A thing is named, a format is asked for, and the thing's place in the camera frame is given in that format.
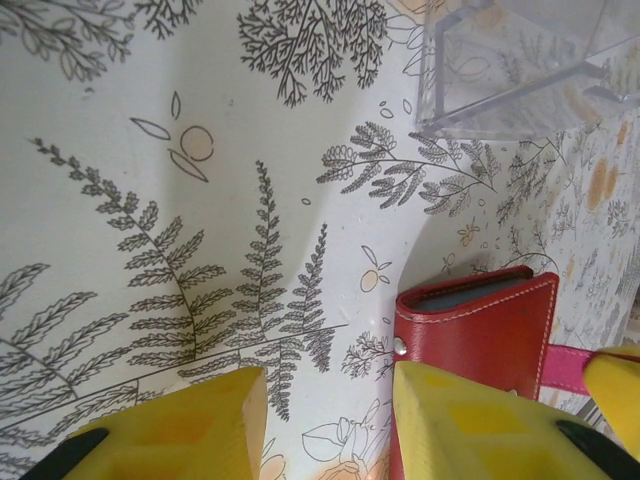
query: wallet stitching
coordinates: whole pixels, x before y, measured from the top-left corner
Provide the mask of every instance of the wallet stitching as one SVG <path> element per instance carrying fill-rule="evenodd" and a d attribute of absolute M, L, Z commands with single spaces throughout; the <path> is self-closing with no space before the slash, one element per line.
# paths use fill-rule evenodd
<path fill-rule="evenodd" d="M 539 285 L 536 285 L 535 287 L 530 287 L 527 288 L 525 290 L 520 290 L 518 293 L 514 293 L 513 295 L 509 295 L 508 297 L 504 297 L 501 298 L 499 300 L 493 301 L 491 303 L 488 303 L 486 305 L 483 305 L 481 307 L 475 308 L 469 312 L 465 312 L 465 313 L 460 313 L 458 315 L 453 315 L 451 317 L 447 317 L 447 318 L 439 318 L 436 320 L 429 320 L 429 319 L 417 319 L 415 318 L 415 316 L 424 316 L 425 313 L 424 312 L 420 312 L 420 313 L 416 313 L 414 314 L 414 316 L 409 316 L 409 315 L 405 315 L 404 313 L 400 312 L 398 309 L 396 309 L 396 315 L 399 316 L 400 318 L 403 318 L 405 320 L 408 320 L 412 323 L 444 323 L 444 322 L 448 322 L 449 320 L 455 320 L 457 318 L 462 318 L 462 317 L 467 317 L 469 315 L 473 315 L 474 313 L 480 312 L 482 310 L 485 310 L 489 307 L 493 307 L 494 305 L 498 305 L 500 303 L 504 303 L 507 302 L 509 300 L 513 300 L 514 298 L 520 297 L 522 295 L 524 295 L 525 293 L 529 293 L 529 292 L 533 292 L 534 290 L 537 290 L 539 288 L 542 287 L 546 287 L 547 285 L 552 285 L 554 282 L 549 281 L 549 282 L 544 282 L 541 283 Z M 553 287 L 553 291 L 552 291 L 552 298 L 553 298 L 553 293 L 555 292 L 555 286 Z"/>
<path fill-rule="evenodd" d="M 534 397 L 533 397 L 535 399 L 537 399 L 538 395 L 540 394 L 540 377 L 542 376 L 542 362 L 544 360 L 545 348 L 549 343 L 549 334 L 551 330 L 551 323 L 553 321 L 552 314 L 553 314 L 553 308 L 555 306 L 555 297 L 556 297 L 555 282 L 546 282 L 546 283 L 543 283 L 542 285 L 549 285 L 549 284 L 551 284 L 551 295 L 549 295 L 550 299 L 549 299 L 549 307 L 547 308 L 547 323 L 544 328 L 544 337 L 542 338 L 542 345 L 540 346 L 540 355 L 538 356 L 538 372 L 536 374 L 535 391 L 534 391 Z"/>
<path fill-rule="evenodd" d="M 469 283 L 464 283 L 462 285 L 455 285 L 453 287 L 449 287 L 449 288 L 445 288 L 442 290 L 434 290 L 432 292 L 426 292 L 422 295 L 418 295 L 416 298 L 418 299 L 418 301 L 422 301 L 426 298 L 431 298 L 431 297 L 435 297 L 438 295 L 442 295 L 444 293 L 451 293 L 451 292 L 457 292 L 459 290 L 465 290 L 465 289 L 470 289 L 470 288 L 475 288 L 475 287 L 479 287 L 481 285 L 489 285 L 492 283 L 497 283 L 497 282 L 501 282 L 504 280 L 511 280 L 512 278 L 525 278 L 523 277 L 522 273 L 518 272 L 518 273 L 511 273 L 509 275 L 504 275 L 504 276 L 500 276 L 500 277 L 494 277 L 494 278 L 488 278 L 486 280 L 482 280 L 480 282 L 469 282 Z"/>
<path fill-rule="evenodd" d="M 551 388 L 560 388 L 562 390 L 565 390 L 567 392 L 571 392 L 571 393 L 582 393 L 584 394 L 586 392 L 585 389 L 580 388 L 580 387 L 576 387 L 575 385 L 567 385 L 564 384 L 562 382 L 550 382 L 548 384 L 544 385 L 545 387 L 551 387 Z"/>
<path fill-rule="evenodd" d="M 540 377 L 542 376 L 542 361 L 543 361 L 543 358 L 544 358 L 545 347 L 547 346 L 547 343 L 549 342 L 549 331 L 550 331 L 550 328 L 551 328 L 551 320 L 552 320 L 551 317 L 552 317 L 554 299 L 555 299 L 555 293 L 556 293 L 555 282 L 553 282 L 553 281 L 544 282 L 544 283 L 541 283 L 539 285 L 536 285 L 535 287 L 531 287 L 531 288 L 527 288 L 525 290 L 521 290 L 520 292 L 514 293 L 513 295 L 509 295 L 508 297 L 501 298 L 500 300 L 496 300 L 494 302 L 488 303 L 487 305 L 483 305 L 482 307 L 475 308 L 475 309 L 473 309 L 473 310 L 471 310 L 469 312 L 461 313 L 461 314 L 458 314 L 458 315 L 453 315 L 453 316 L 447 317 L 447 318 L 441 318 L 441 319 L 431 320 L 431 321 L 429 321 L 429 320 L 427 320 L 427 321 L 416 321 L 415 318 L 409 317 L 409 316 L 399 312 L 397 309 L 396 309 L 396 315 L 398 315 L 400 318 L 403 318 L 405 320 L 408 320 L 410 322 L 415 322 L 415 323 L 423 323 L 423 324 L 444 323 L 444 322 L 448 322 L 450 320 L 455 320 L 457 318 L 468 317 L 469 315 L 473 315 L 474 313 L 480 312 L 482 310 L 486 310 L 487 308 L 493 307 L 494 305 L 499 305 L 501 303 L 508 302 L 509 300 L 513 300 L 514 298 L 520 297 L 520 296 L 524 295 L 525 293 L 533 292 L 534 290 L 538 290 L 540 288 L 546 287 L 547 285 L 551 285 L 551 295 L 550 295 L 550 300 L 549 300 L 549 307 L 547 308 L 547 321 L 546 321 L 546 324 L 545 324 L 544 336 L 542 338 L 542 345 L 540 347 L 540 355 L 538 356 L 538 370 L 536 372 L 536 381 L 535 381 L 535 385 L 534 385 L 534 398 L 538 398 L 538 395 L 540 393 Z"/>

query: leaf illustration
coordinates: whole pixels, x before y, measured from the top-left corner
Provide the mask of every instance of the leaf illustration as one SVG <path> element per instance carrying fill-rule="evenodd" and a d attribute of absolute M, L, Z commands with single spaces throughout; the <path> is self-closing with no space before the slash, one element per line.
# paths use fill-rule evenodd
<path fill-rule="evenodd" d="M 35 466 L 35 460 L 31 457 L 14 457 L 13 455 L 0 452 L 0 473 L 6 473 L 5 478 L 19 478 Z"/>
<path fill-rule="evenodd" d="M 20 351 L 10 351 L 0 356 L 0 377 L 24 370 L 34 362 L 33 358 Z"/>
<path fill-rule="evenodd" d="M 138 202 L 138 196 L 133 192 L 129 192 L 127 193 L 127 199 L 124 202 L 122 210 L 124 211 L 124 213 L 128 213 L 129 215 L 131 215 L 138 209 Z"/>
<path fill-rule="evenodd" d="M 224 273 L 226 273 L 224 268 L 217 265 L 203 265 L 181 273 L 180 277 L 178 277 L 178 285 L 184 289 L 189 289 Z"/>
<path fill-rule="evenodd" d="M 149 120 L 144 120 L 142 118 L 131 117 L 129 120 L 140 127 L 140 129 L 144 133 L 152 136 L 153 138 L 157 138 L 158 140 L 171 140 L 171 134 L 167 131 L 167 129 L 161 127 L 158 124 L 150 122 Z"/>
<path fill-rule="evenodd" d="M 302 448 L 318 462 L 330 462 L 338 458 L 343 444 L 337 437 L 338 424 L 320 425 L 302 434 Z"/>
<path fill-rule="evenodd" d="M 385 9 L 378 1 L 302 0 L 273 11 L 251 5 L 238 22 L 246 51 L 242 61 L 279 82 L 277 96 L 286 106 L 304 102 L 311 85 L 315 96 L 333 101 L 345 83 L 340 74 L 345 58 L 360 88 L 370 87 L 378 75 L 386 35 Z"/>
<path fill-rule="evenodd" d="M 133 402 L 136 398 L 136 393 L 137 388 L 135 386 L 121 385 L 77 403 L 73 411 L 65 415 L 49 432 L 49 435 L 55 438 L 85 418 L 108 411 L 115 406 Z"/>
<path fill-rule="evenodd" d="M 307 351 L 311 355 L 313 364 L 320 373 L 329 371 L 331 346 L 333 344 L 335 333 L 335 329 L 328 328 L 326 330 L 307 333 L 302 339 L 306 345 Z"/>
<path fill-rule="evenodd" d="M 151 310 L 167 310 L 184 305 L 182 295 L 162 295 L 161 297 L 147 298 L 131 305 L 132 312 L 150 312 Z"/>
<path fill-rule="evenodd" d="M 118 244 L 118 250 L 121 252 L 132 252 L 149 243 L 149 237 L 144 233 L 137 233 L 125 238 Z"/>
<path fill-rule="evenodd" d="M 0 284 L 0 320 L 4 311 L 13 305 L 20 294 L 33 285 L 35 278 L 43 271 L 49 268 L 49 265 L 36 263 L 27 265 L 12 273 Z"/>
<path fill-rule="evenodd" d="M 236 316 L 236 312 L 232 310 L 226 310 L 224 312 L 211 315 L 204 320 L 196 322 L 195 330 L 198 335 L 203 335 L 211 330 L 223 325 L 227 320 Z"/>
<path fill-rule="evenodd" d="M 249 314 L 234 322 L 229 328 L 239 329 L 244 332 L 242 338 L 266 338 L 264 336 L 269 329 L 274 328 L 282 322 L 279 317 L 272 317 L 273 314 L 281 311 L 284 305 L 277 301 L 278 297 L 286 292 L 284 288 L 272 287 L 282 278 L 280 273 L 269 273 L 282 265 L 277 258 L 282 246 L 279 245 L 280 233 L 276 230 L 280 223 L 280 217 L 275 215 L 276 203 L 273 200 L 273 188 L 269 172 L 261 161 L 256 162 L 260 181 L 260 204 L 264 209 L 258 209 L 257 214 L 260 223 L 255 230 L 259 236 L 258 241 L 250 242 L 252 252 L 245 255 L 245 258 L 256 268 L 246 268 L 242 270 L 242 275 L 250 281 L 236 287 L 236 291 L 247 299 L 233 302 L 233 307 Z M 227 342 L 229 346 L 239 346 L 240 337 L 233 337 Z"/>
<path fill-rule="evenodd" d="M 152 268 L 139 273 L 129 282 L 130 287 L 142 287 L 156 285 L 159 283 L 167 283 L 173 279 L 173 270 L 171 268 Z"/>
<path fill-rule="evenodd" d="M 55 438 L 43 435 L 35 430 L 25 430 L 20 427 L 9 427 L 0 430 L 0 445 L 18 446 L 27 449 L 46 447 L 54 441 Z"/>
<path fill-rule="evenodd" d="M 129 364 L 169 368 L 193 361 L 194 355 L 195 351 L 193 349 L 173 352 L 145 352 L 134 355 L 133 358 L 129 360 Z"/>
<path fill-rule="evenodd" d="M 191 324 L 191 317 L 142 318 L 133 322 L 129 328 L 132 330 L 183 330 Z"/>
<path fill-rule="evenodd" d="M 483 57 L 470 57 L 459 67 L 452 67 L 456 77 L 466 83 L 473 83 L 485 76 L 489 61 Z"/>
<path fill-rule="evenodd" d="M 39 368 L 18 378 L 9 378 L 0 383 L 0 401 L 4 405 L 13 399 L 41 389 L 55 377 L 55 372 L 47 368 Z"/>
<path fill-rule="evenodd" d="M 167 256 L 167 263 L 169 266 L 178 270 L 184 266 L 184 264 L 191 258 L 191 256 L 198 250 L 202 239 L 204 238 L 204 230 L 200 230 L 196 233 L 191 240 L 184 245 L 179 246 Z"/>
<path fill-rule="evenodd" d="M 151 230 L 158 220 L 158 204 L 154 201 L 149 202 L 147 208 L 142 212 L 138 225 L 142 230 Z"/>
<path fill-rule="evenodd" d="M 104 335 L 111 330 L 118 322 L 127 318 L 125 313 L 114 313 L 108 317 L 94 320 L 80 330 L 73 332 L 64 339 L 57 347 L 49 349 L 49 353 L 43 361 L 51 368 L 59 369 L 70 360 L 77 357 L 80 352 L 93 344 L 96 337 Z"/>
<path fill-rule="evenodd" d="M 107 223 L 118 230 L 129 230 L 136 225 L 131 217 L 112 218 Z"/>
<path fill-rule="evenodd" d="M 191 160 L 189 160 L 181 153 L 169 149 L 169 157 L 171 158 L 171 161 L 176 165 L 176 167 L 178 167 L 187 175 L 190 175 L 193 178 L 201 180 L 205 183 L 209 183 L 209 180 L 207 179 L 205 174 L 202 173 L 200 169 L 191 162 Z"/>
<path fill-rule="evenodd" d="M 373 253 L 373 250 L 371 250 L 371 248 L 366 245 L 360 245 L 360 248 L 362 248 L 364 254 L 369 258 L 369 261 L 371 261 L 371 263 L 373 263 L 373 265 L 377 267 L 378 259 L 376 258 L 376 254 Z"/>
<path fill-rule="evenodd" d="M 67 377 L 67 382 L 69 382 L 69 385 L 77 387 L 105 368 L 112 366 L 118 358 L 126 355 L 130 351 L 131 348 L 129 347 L 119 347 L 108 352 L 100 353 L 73 370 Z"/>
<path fill-rule="evenodd" d="M 45 311 L 36 313 L 29 325 L 14 333 L 11 342 L 23 349 L 39 343 L 45 334 L 62 322 L 70 312 L 96 296 L 94 292 L 79 292 L 58 300 Z"/>
<path fill-rule="evenodd" d="M 160 250 L 152 248 L 151 250 L 147 250 L 139 255 L 134 256 L 130 261 L 127 262 L 127 265 L 124 267 L 127 270 L 134 270 L 136 268 L 148 267 L 150 265 L 157 265 L 158 263 L 162 263 L 164 261 L 164 255 Z"/>
<path fill-rule="evenodd" d="M 198 377 L 195 380 L 190 380 L 190 382 L 192 384 L 201 383 L 220 374 L 216 372 L 220 372 L 220 370 L 229 367 L 237 367 L 239 363 L 240 354 L 236 351 L 230 354 L 218 355 L 214 357 L 213 360 L 208 361 L 207 363 L 199 367 L 179 370 L 178 375 L 180 375 L 182 378 Z"/>
<path fill-rule="evenodd" d="M 177 120 L 180 117 L 181 108 L 180 96 L 178 95 L 178 92 L 173 92 L 173 98 L 171 99 L 171 116 L 174 120 Z"/>
<path fill-rule="evenodd" d="M 19 403 L 0 408 L 0 420 L 43 411 L 60 405 L 70 398 L 73 398 L 73 390 L 66 385 L 50 388 L 42 393 L 31 393 L 22 398 Z"/>
<path fill-rule="evenodd" d="M 207 308 L 212 307 L 216 302 L 230 295 L 233 295 L 233 291 L 228 288 L 219 288 L 205 295 L 198 295 L 191 303 L 189 311 L 193 316 L 202 315 Z"/>
<path fill-rule="evenodd" d="M 160 235 L 153 241 L 153 243 L 160 249 L 161 251 L 165 251 L 169 248 L 178 238 L 178 234 L 182 229 L 182 219 L 180 217 L 176 217 L 173 219 L 171 224 L 162 231 Z"/>
<path fill-rule="evenodd" d="M 150 333 L 135 340 L 131 346 L 140 347 L 185 347 L 193 344 L 193 333 Z"/>

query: line drawing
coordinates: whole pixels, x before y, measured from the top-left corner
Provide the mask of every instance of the line drawing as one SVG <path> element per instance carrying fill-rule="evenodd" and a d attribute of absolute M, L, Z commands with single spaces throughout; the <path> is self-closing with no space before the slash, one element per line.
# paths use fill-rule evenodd
<path fill-rule="evenodd" d="M 275 454 L 266 458 L 276 439 L 272 438 L 262 449 L 262 461 L 260 463 L 260 480 L 287 480 L 284 474 L 287 462 L 283 455 Z"/>
<path fill-rule="evenodd" d="M 189 24 L 201 4 L 202 0 L 142 0 L 134 6 L 137 14 L 146 17 L 142 28 L 166 40 L 180 25 Z"/>
<path fill-rule="evenodd" d="M 182 101 L 178 92 L 173 92 L 171 99 L 171 116 L 174 120 L 180 118 Z M 166 128 L 143 118 L 131 117 L 134 124 L 150 137 L 162 141 L 171 141 L 171 133 Z M 208 183 L 206 175 L 198 168 L 194 162 L 204 162 L 213 156 L 213 136 L 209 130 L 200 125 L 191 125 L 180 134 L 180 152 L 173 148 L 168 148 L 169 158 L 187 175 Z"/>
<path fill-rule="evenodd" d="M 57 63 L 67 80 L 90 82 L 131 54 L 130 7 L 121 0 L 0 0 L 0 44 L 19 38 L 34 57 Z"/>
<path fill-rule="evenodd" d="M 480 231 L 480 227 L 476 226 L 476 217 L 471 220 L 471 224 L 466 224 L 465 228 L 458 230 L 460 235 L 460 243 L 463 247 L 468 247 L 473 242 L 473 238 L 477 232 Z"/>
<path fill-rule="evenodd" d="M 307 455 L 318 462 L 331 462 L 320 479 L 337 478 L 340 472 L 348 472 L 353 478 L 383 478 L 391 431 L 390 407 L 390 400 L 381 403 L 376 399 L 362 420 L 341 416 L 336 423 L 302 434 Z"/>
<path fill-rule="evenodd" d="M 345 59 L 361 89 L 378 76 L 387 32 L 378 0 L 256 2 L 237 18 L 241 61 L 278 81 L 277 98 L 288 107 L 302 104 L 307 92 L 332 102 L 346 81 Z"/>
<path fill-rule="evenodd" d="M 178 103 L 174 103 L 174 114 L 178 115 L 178 111 Z M 62 435 L 77 428 L 80 422 L 160 396 L 161 391 L 149 390 L 141 385 L 141 381 L 163 372 L 176 372 L 185 381 L 195 384 L 247 365 L 260 365 L 267 369 L 269 404 L 282 420 L 288 421 L 289 389 L 293 384 L 297 363 L 305 354 L 320 373 L 326 372 L 329 369 L 335 332 L 347 326 L 325 326 L 325 318 L 322 316 L 321 273 L 327 225 L 323 224 L 320 229 L 318 243 L 310 261 L 305 265 L 305 273 L 298 276 L 300 287 L 296 288 L 293 294 L 302 301 L 290 302 L 285 307 L 278 302 L 278 298 L 286 290 L 274 286 L 281 278 L 277 270 L 274 270 L 279 267 L 277 256 L 282 248 L 277 235 L 279 218 L 275 212 L 276 203 L 268 170 L 262 162 L 257 161 L 256 170 L 261 192 L 261 208 L 257 213 L 261 223 L 257 225 L 256 232 L 260 240 L 251 242 L 252 250 L 247 254 L 247 259 L 256 267 L 256 271 L 262 273 L 258 281 L 251 268 L 243 272 L 247 278 L 256 279 L 256 283 L 251 285 L 258 288 L 261 286 L 263 295 L 260 296 L 258 293 L 257 296 L 251 297 L 243 294 L 245 300 L 232 302 L 232 308 L 220 308 L 218 302 L 222 299 L 242 292 L 248 293 L 245 286 L 249 283 L 236 289 L 212 288 L 209 285 L 211 280 L 224 278 L 226 271 L 223 267 L 188 265 L 189 259 L 204 239 L 204 231 L 197 232 L 186 242 L 175 247 L 184 229 L 180 216 L 173 218 L 166 228 L 160 228 L 160 210 L 156 202 L 150 201 L 145 208 L 139 208 L 140 200 L 134 192 L 123 194 L 112 181 L 103 179 L 97 170 L 82 167 L 73 156 L 63 157 L 55 145 L 45 146 L 41 139 L 34 139 L 32 143 L 51 163 L 68 168 L 69 177 L 83 184 L 81 192 L 84 195 L 106 199 L 106 202 L 98 206 L 97 211 L 109 216 L 107 223 L 111 227 L 127 232 L 127 236 L 118 243 L 117 250 L 131 256 L 124 267 L 125 270 L 139 272 L 131 278 L 129 287 L 137 289 L 165 283 L 175 285 L 175 291 L 178 293 L 141 296 L 140 300 L 131 305 L 128 313 L 114 317 L 138 317 L 133 319 L 129 328 L 142 334 L 134 338 L 129 345 L 118 347 L 116 353 L 100 353 L 92 360 L 107 366 L 110 359 L 127 355 L 127 362 L 148 367 L 146 373 L 96 388 L 89 393 L 78 395 L 77 398 L 69 397 L 55 405 L 40 405 L 37 412 L 17 419 L 8 418 L 7 422 L 0 423 L 0 442 L 5 438 L 3 436 L 24 437 L 23 440 L 15 440 L 22 442 L 20 445 L 26 444 L 28 438 L 32 438 L 36 443 L 43 438 L 55 442 Z M 197 294 L 191 293 L 192 287 L 195 286 Z M 240 308 L 246 307 L 247 304 L 238 304 L 242 301 L 253 301 L 257 304 L 257 310 L 249 313 L 253 315 L 259 312 L 259 318 L 268 326 L 264 333 L 269 333 L 269 337 L 263 335 L 261 329 L 253 328 L 251 321 L 240 320 L 240 314 L 247 314 L 246 309 Z M 173 313 L 172 316 L 158 315 L 167 309 L 176 309 L 174 312 L 177 313 Z M 151 316 L 145 316 L 146 312 L 152 312 Z M 260 335 L 248 338 L 245 335 L 247 332 L 258 332 Z M 60 418 L 49 432 L 27 431 L 20 426 L 65 407 L 71 410 Z M 18 468 L 19 465 L 23 465 L 24 468 L 20 467 L 21 471 L 26 471 L 32 463 L 27 456 L 12 457 L 6 459 L 4 467 Z"/>
<path fill-rule="evenodd" d="M 352 379 L 364 378 L 371 373 L 374 363 L 382 362 L 376 370 L 378 374 L 376 381 L 378 381 L 390 373 L 393 367 L 392 360 L 393 350 L 389 348 L 389 337 L 384 335 L 378 338 L 371 332 L 364 332 L 356 339 L 355 343 L 349 345 L 342 360 L 341 370 Z"/>
<path fill-rule="evenodd" d="M 26 265 L 11 272 L 0 283 L 0 322 L 7 310 L 31 288 L 36 278 L 50 266 L 43 263 Z M 88 361 L 77 357 L 91 347 L 99 337 L 109 333 L 128 317 L 114 313 L 86 322 L 70 335 L 55 339 L 56 328 L 65 324 L 67 317 L 95 298 L 95 292 L 74 292 L 52 303 L 33 315 L 30 321 L 12 334 L 5 328 L 0 334 L 0 422 L 23 419 L 43 409 L 51 409 L 68 401 L 78 400 L 80 386 L 113 366 L 127 354 L 130 347 L 116 347 L 95 355 Z M 43 355 L 42 347 L 47 347 Z M 0 431 L 0 445 L 20 446 L 25 449 L 44 447 L 56 441 L 48 432 L 28 430 L 18 425 Z M 0 472 L 22 474 L 35 462 L 28 457 L 0 454 Z"/>
<path fill-rule="evenodd" d="M 363 293 L 369 293 L 374 288 L 376 288 L 379 282 L 389 285 L 391 283 L 389 277 L 387 277 L 386 275 L 380 275 L 380 272 L 391 266 L 392 262 L 384 262 L 382 264 L 378 264 L 378 258 L 376 257 L 376 254 L 373 252 L 373 250 L 371 250 L 371 247 L 368 247 L 367 245 L 361 245 L 360 248 L 362 248 L 364 254 L 367 256 L 371 264 L 375 267 L 375 269 L 369 269 L 364 272 L 364 274 L 360 278 L 360 290 Z"/>
<path fill-rule="evenodd" d="M 497 193 L 493 179 L 500 171 L 500 164 L 489 144 L 446 139 L 445 147 L 412 132 L 409 137 L 419 144 L 418 153 L 424 158 L 413 160 L 395 155 L 398 146 L 395 137 L 379 124 L 365 122 L 358 125 L 355 132 L 350 139 L 351 145 L 333 146 L 323 155 L 322 164 L 327 171 L 316 179 L 318 183 L 345 181 L 354 176 L 355 179 L 340 193 L 355 192 L 369 183 L 373 188 L 369 197 L 385 199 L 380 204 L 381 209 L 400 207 L 418 192 L 429 204 L 424 209 L 427 215 L 447 211 L 450 217 L 459 215 L 471 205 L 475 189 Z M 465 155 L 471 162 L 468 169 L 460 166 Z M 453 175 L 438 182 L 424 181 L 429 167 Z"/>

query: branch illustration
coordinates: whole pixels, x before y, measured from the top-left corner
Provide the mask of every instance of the branch illustration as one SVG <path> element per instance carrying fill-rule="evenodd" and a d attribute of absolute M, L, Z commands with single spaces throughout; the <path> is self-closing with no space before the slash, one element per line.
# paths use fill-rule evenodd
<path fill-rule="evenodd" d="M 47 268 L 49 266 L 44 264 L 27 265 L 9 274 L 0 284 L 0 313 L 14 304 Z M 44 356 L 31 350 L 35 345 L 42 347 L 49 344 L 47 339 L 51 338 L 50 333 L 64 322 L 67 315 L 95 296 L 94 292 L 72 293 L 36 313 L 31 321 L 12 335 L 3 330 L 0 344 L 5 346 L 3 350 L 6 353 L 0 355 L 0 374 L 3 378 L 0 383 L 0 420 L 28 415 L 69 399 L 77 399 L 76 388 L 79 385 L 128 353 L 127 348 L 117 348 L 78 365 L 70 374 L 62 370 L 90 347 L 97 337 L 126 318 L 126 314 L 113 314 L 89 322 L 59 343 L 48 345 L 48 353 Z M 24 431 L 16 437 L 16 441 L 24 443 L 29 438 L 39 442 L 34 435 L 27 435 Z"/>
<path fill-rule="evenodd" d="M 417 133 L 411 133 L 409 137 L 420 144 L 418 153 L 424 161 L 398 158 L 394 154 L 397 142 L 387 128 L 373 122 L 359 125 L 350 139 L 359 150 L 348 145 L 331 147 L 322 157 L 327 172 L 316 181 L 344 181 L 355 175 L 355 180 L 341 193 L 354 192 L 369 183 L 373 187 L 369 196 L 385 199 L 381 209 L 404 205 L 422 186 L 418 195 L 430 204 L 424 212 L 435 215 L 448 211 L 451 217 L 471 204 L 474 187 L 484 187 L 495 193 L 493 178 L 500 166 L 488 144 L 483 146 L 476 141 L 459 144 L 447 139 L 445 148 Z M 470 171 L 460 167 L 463 152 L 471 160 Z M 427 167 L 446 170 L 453 175 L 437 183 L 423 182 Z"/>
<path fill-rule="evenodd" d="M 546 271 L 549 265 L 553 265 L 553 268 L 556 272 L 560 271 L 556 261 L 547 254 L 547 242 L 544 239 L 542 228 L 537 221 L 533 224 L 531 240 L 524 243 L 524 245 L 535 245 L 537 247 L 537 250 L 522 250 L 521 244 L 521 229 L 517 229 L 512 225 L 511 229 L 509 230 L 509 248 L 511 250 L 511 260 L 501 265 L 500 268 L 508 268 L 513 265 L 522 264 L 531 265 L 532 263 L 538 262 L 539 267 L 537 268 L 537 273 Z"/>
<path fill-rule="evenodd" d="M 135 12 L 119 0 L 0 0 L 2 35 L 20 37 L 24 48 L 45 62 L 57 57 L 67 80 L 92 81 L 107 71 L 105 61 L 124 62 Z"/>
<path fill-rule="evenodd" d="M 277 97 L 289 107 L 313 94 L 332 102 L 344 86 L 347 57 L 360 88 L 370 87 L 382 63 L 385 9 L 378 0 L 275 0 L 238 15 L 239 34 L 251 70 L 279 81 Z"/>
<path fill-rule="evenodd" d="M 165 40 L 180 25 L 189 24 L 200 4 L 202 0 L 148 0 L 134 3 L 134 6 L 138 14 L 146 17 L 143 28 L 155 33 L 158 40 Z"/>
<path fill-rule="evenodd" d="M 364 332 L 347 349 L 342 361 L 342 372 L 349 374 L 351 378 L 364 378 L 371 373 L 373 363 L 382 360 L 376 380 L 385 377 L 392 367 L 393 350 L 389 350 L 388 343 L 389 338 L 386 336 L 378 339 L 371 332 Z"/>
<path fill-rule="evenodd" d="M 69 177 L 84 182 L 83 194 L 106 199 L 96 210 L 110 216 L 107 224 L 120 231 L 136 232 L 130 232 L 130 235 L 118 244 L 118 250 L 133 252 L 144 246 L 148 247 L 142 253 L 134 255 L 125 266 L 127 270 L 142 269 L 131 279 L 129 287 L 148 287 L 166 283 L 175 285 L 175 294 L 145 298 L 131 306 L 131 312 L 155 312 L 178 307 L 182 307 L 183 312 L 176 317 L 150 317 L 134 322 L 130 327 L 133 330 L 159 332 L 149 333 L 131 344 L 132 349 L 154 350 L 134 355 L 129 363 L 166 367 L 195 360 L 198 355 L 208 352 L 213 346 L 209 333 L 233 318 L 236 313 L 224 310 L 206 315 L 219 300 L 232 295 L 233 292 L 228 288 L 210 290 L 196 295 L 195 298 L 188 293 L 193 287 L 225 274 L 224 268 L 218 265 L 185 268 L 198 251 L 204 231 L 196 233 L 188 241 L 171 250 L 170 247 L 175 244 L 182 229 L 182 219 L 179 216 L 154 236 L 152 232 L 156 228 L 159 216 L 156 202 L 149 202 L 142 212 L 138 212 L 139 199 L 134 192 L 123 196 L 115 184 L 102 179 L 97 170 L 91 167 L 83 169 L 73 156 L 66 159 L 61 157 L 59 149 L 54 145 L 45 147 L 40 139 L 34 140 L 34 143 L 39 147 L 40 153 L 52 155 L 52 163 L 71 168 Z"/>
<path fill-rule="evenodd" d="M 255 228 L 258 240 L 250 243 L 253 252 L 245 255 L 252 266 L 241 272 L 249 281 L 236 288 L 246 299 L 232 304 L 247 316 L 234 321 L 216 340 L 226 340 L 225 343 L 231 347 L 263 342 L 267 338 L 265 334 L 283 321 L 282 317 L 274 316 L 284 308 L 278 298 L 286 292 L 286 289 L 274 286 L 282 279 L 282 274 L 276 271 L 282 265 L 278 259 L 282 250 L 277 230 L 280 217 L 275 215 L 276 203 L 269 172 L 261 161 L 258 160 L 256 165 L 262 194 L 260 204 L 263 208 L 257 211 L 261 223 Z"/>
<path fill-rule="evenodd" d="M 509 197 L 500 202 L 496 212 L 500 225 L 514 215 L 518 215 L 530 199 L 540 196 L 547 181 L 547 175 L 558 159 L 565 163 L 562 153 L 563 140 L 564 136 L 558 135 L 555 140 L 547 138 L 541 145 L 534 142 L 520 142 L 520 148 L 509 166 L 511 175 L 511 179 L 507 182 Z M 525 155 L 530 155 L 529 160 L 524 160 Z"/>

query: flower illustration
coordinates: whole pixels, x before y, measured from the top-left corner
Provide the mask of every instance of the flower illustration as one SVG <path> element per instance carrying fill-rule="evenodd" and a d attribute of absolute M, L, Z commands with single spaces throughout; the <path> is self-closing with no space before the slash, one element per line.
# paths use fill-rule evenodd
<path fill-rule="evenodd" d="M 371 290 L 376 288 L 379 282 L 386 283 L 389 285 L 390 280 L 386 275 L 380 275 L 380 272 L 391 265 L 392 262 L 385 262 L 382 265 L 378 264 L 378 259 L 376 258 L 376 254 L 373 253 L 371 248 L 366 245 L 362 245 L 362 250 L 365 255 L 369 259 L 369 261 L 373 264 L 375 269 L 367 270 L 360 278 L 360 290 L 364 293 L 369 293 Z"/>
<path fill-rule="evenodd" d="M 391 402 L 375 400 L 361 421 L 341 417 L 302 434 L 307 454 L 319 462 L 331 462 L 318 480 L 382 480 L 386 472 L 391 424 Z M 382 428 L 375 419 L 381 411 L 387 417 Z"/>
<path fill-rule="evenodd" d="M 442 261 L 444 262 L 442 272 L 447 272 L 447 275 L 451 275 L 451 267 L 453 267 L 453 264 L 456 262 L 456 254 L 452 252 L 446 257 L 442 257 Z"/>
<path fill-rule="evenodd" d="M 473 217 L 471 225 L 467 224 L 465 228 L 463 228 L 462 230 L 458 230 L 458 235 L 462 236 L 462 238 L 460 238 L 460 242 L 462 243 L 463 247 L 468 247 L 473 241 L 473 236 L 475 235 L 475 233 L 480 231 L 480 228 L 476 227 L 475 223 L 476 217 Z"/>
<path fill-rule="evenodd" d="M 260 480 L 287 480 L 284 469 L 287 466 L 283 455 L 272 455 L 265 458 L 276 439 L 272 438 L 262 449 L 262 463 L 260 465 Z"/>
<path fill-rule="evenodd" d="M 171 101 L 171 116 L 174 120 L 178 120 L 182 102 L 178 92 L 173 93 Z M 140 129 L 147 135 L 157 138 L 158 140 L 171 141 L 171 133 L 164 127 L 144 120 L 142 118 L 131 118 Z M 211 133 L 199 125 L 192 125 L 180 135 L 180 152 L 169 148 L 169 158 L 171 161 L 187 175 L 197 178 L 205 183 L 209 182 L 202 171 L 194 165 L 194 162 L 204 162 L 213 155 L 213 137 Z"/>

